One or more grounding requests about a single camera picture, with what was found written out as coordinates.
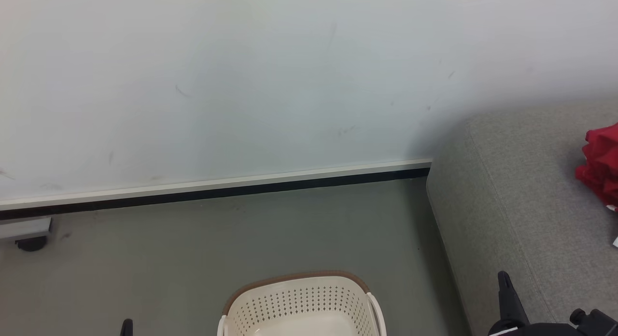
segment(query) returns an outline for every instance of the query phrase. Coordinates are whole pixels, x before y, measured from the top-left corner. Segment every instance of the white plastic basket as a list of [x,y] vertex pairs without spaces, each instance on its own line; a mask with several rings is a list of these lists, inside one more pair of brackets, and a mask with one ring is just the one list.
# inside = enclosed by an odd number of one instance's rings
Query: white plastic basket
[[360,278],[322,271],[241,288],[225,306],[217,336],[386,336],[386,326]]

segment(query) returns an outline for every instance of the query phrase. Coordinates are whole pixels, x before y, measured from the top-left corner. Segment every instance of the red fabric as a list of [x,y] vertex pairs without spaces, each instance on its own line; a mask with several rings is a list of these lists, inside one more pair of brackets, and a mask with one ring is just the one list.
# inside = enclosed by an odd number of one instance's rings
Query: red fabric
[[586,141],[586,165],[577,167],[576,178],[604,204],[618,206],[618,123],[588,131]]

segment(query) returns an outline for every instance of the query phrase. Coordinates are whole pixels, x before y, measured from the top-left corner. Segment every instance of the gray fabric upholstery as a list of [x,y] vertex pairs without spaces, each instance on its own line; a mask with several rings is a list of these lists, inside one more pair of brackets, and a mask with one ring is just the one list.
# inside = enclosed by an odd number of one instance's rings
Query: gray fabric upholstery
[[484,114],[435,158],[427,190],[474,336],[499,319],[499,270],[531,322],[618,319],[618,215],[574,177],[587,130],[617,121],[616,100]]

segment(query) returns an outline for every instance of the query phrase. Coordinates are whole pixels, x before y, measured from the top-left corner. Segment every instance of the black wheel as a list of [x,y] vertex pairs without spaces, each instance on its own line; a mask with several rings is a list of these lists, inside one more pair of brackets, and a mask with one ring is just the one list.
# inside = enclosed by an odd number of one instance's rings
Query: black wheel
[[18,239],[15,241],[15,244],[17,244],[17,247],[23,251],[42,250],[42,248],[45,247],[45,244],[47,244],[47,236]]

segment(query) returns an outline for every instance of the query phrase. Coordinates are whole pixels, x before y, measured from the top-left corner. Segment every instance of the white wall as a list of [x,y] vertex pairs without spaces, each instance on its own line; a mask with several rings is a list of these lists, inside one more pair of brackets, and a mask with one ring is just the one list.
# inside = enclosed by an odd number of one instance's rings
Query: white wall
[[431,157],[618,89],[618,0],[0,0],[0,199]]

